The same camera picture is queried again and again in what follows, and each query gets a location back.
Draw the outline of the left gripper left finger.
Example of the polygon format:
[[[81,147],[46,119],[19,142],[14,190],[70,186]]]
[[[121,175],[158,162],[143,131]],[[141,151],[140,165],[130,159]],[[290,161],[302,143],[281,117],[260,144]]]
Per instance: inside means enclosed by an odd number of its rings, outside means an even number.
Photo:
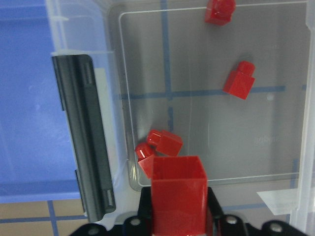
[[[141,189],[137,215],[145,219],[152,219],[151,187]]]

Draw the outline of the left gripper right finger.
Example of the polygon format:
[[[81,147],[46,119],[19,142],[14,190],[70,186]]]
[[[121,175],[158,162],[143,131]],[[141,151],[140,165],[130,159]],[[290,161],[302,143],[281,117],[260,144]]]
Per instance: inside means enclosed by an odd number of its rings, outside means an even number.
[[[209,220],[218,220],[224,215],[224,212],[212,190],[208,187],[207,190],[207,218]]]

